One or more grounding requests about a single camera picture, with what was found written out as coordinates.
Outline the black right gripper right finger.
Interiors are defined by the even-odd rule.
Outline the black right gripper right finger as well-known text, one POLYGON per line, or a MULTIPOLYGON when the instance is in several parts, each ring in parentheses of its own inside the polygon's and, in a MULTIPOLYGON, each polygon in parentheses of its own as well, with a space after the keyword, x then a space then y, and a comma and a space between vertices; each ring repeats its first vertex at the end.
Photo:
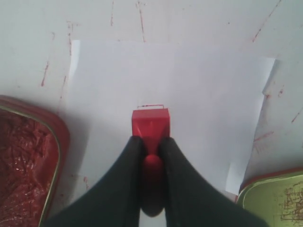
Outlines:
POLYGON ((266 227, 209 184, 190 164, 173 138, 159 145, 164 162, 165 216, 169 227, 266 227))

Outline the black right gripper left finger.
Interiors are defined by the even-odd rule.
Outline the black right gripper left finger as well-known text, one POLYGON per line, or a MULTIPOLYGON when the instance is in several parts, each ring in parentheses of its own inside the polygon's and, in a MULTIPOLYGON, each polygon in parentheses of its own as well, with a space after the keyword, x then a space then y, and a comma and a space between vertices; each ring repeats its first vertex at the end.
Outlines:
POLYGON ((131 136, 106 174, 83 196, 44 221, 44 227, 139 226, 139 169, 145 148, 131 136))

